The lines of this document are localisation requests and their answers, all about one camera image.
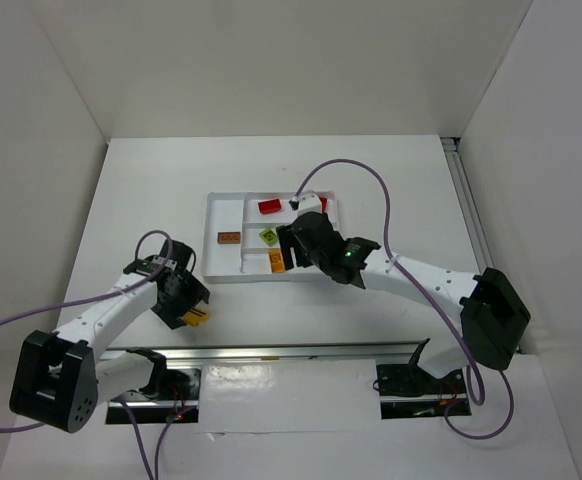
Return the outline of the brown lego plate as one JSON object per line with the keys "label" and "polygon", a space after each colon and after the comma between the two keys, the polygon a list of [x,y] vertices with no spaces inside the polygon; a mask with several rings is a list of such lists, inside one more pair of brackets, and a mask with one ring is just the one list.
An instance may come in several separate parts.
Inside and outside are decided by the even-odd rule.
{"label": "brown lego plate", "polygon": [[241,233],[235,232],[219,232],[217,234],[217,243],[219,245],[236,245],[241,243]]}

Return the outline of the orange round lego piece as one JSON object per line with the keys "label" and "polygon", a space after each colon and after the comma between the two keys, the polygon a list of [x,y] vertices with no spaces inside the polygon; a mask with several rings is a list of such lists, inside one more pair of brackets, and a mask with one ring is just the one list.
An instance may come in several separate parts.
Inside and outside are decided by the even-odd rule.
{"label": "orange round lego piece", "polygon": [[284,273],[286,271],[283,256],[280,250],[271,250],[268,252],[271,272],[274,274]]}

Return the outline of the yellow orange lego stack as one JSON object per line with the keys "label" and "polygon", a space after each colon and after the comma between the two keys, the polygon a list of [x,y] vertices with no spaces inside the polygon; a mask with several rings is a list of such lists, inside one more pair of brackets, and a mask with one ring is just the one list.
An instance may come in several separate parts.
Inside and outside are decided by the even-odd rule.
{"label": "yellow orange lego stack", "polygon": [[187,327],[197,328],[207,322],[209,318],[209,312],[192,308],[181,317],[181,320]]}

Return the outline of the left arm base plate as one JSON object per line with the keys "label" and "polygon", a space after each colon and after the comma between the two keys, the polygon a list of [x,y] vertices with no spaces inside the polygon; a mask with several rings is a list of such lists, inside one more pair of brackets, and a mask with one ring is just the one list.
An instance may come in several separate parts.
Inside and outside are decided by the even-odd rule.
{"label": "left arm base plate", "polygon": [[167,380],[157,394],[127,391],[108,403],[105,423],[129,425],[131,420],[120,402],[132,411],[136,422],[145,424],[194,424],[199,421],[199,395],[202,370],[197,366],[170,368]]}

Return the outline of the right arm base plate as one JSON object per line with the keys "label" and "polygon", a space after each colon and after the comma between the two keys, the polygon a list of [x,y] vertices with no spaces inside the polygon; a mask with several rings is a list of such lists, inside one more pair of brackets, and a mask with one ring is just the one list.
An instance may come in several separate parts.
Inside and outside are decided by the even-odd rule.
{"label": "right arm base plate", "polygon": [[372,388],[379,395],[383,420],[470,416],[471,407],[461,370],[436,379],[419,367],[378,364]]}

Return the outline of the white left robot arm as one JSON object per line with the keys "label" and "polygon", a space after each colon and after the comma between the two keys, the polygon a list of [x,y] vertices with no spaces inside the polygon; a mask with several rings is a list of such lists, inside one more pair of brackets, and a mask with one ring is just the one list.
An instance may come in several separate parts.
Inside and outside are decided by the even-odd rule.
{"label": "white left robot arm", "polygon": [[209,290],[189,267],[194,257],[190,246],[165,241],[159,254],[127,265],[111,291],[77,318],[50,333],[29,334],[20,351],[10,410],[75,433],[98,405],[128,391],[160,396],[173,382],[164,355],[131,347],[114,359],[102,356],[141,315],[153,313],[177,329],[187,313],[209,301]]}

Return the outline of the green lego piece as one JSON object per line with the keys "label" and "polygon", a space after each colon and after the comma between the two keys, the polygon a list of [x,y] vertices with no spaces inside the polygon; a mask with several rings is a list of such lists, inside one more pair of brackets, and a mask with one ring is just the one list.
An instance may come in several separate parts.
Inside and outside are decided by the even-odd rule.
{"label": "green lego piece", "polygon": [[268,247],[273,247],[278,243],[277,233],[271,228],[260,231],[259,237]]}

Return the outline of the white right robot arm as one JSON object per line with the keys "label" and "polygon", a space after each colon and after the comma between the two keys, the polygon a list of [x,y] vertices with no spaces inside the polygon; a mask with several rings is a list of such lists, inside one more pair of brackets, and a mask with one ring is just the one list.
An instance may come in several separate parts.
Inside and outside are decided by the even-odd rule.
{"label": "white right robot arm", "polygon": [[384,249],[361,237],[345,239],[328,217],[304,213],[278,228],[286,269],[315,267],[332,281],[381,291],[433,308],[450,331],[427,339],[411,362],[434,378],[466,366],[509,368],[531,315],[501,271],[447,270]]}

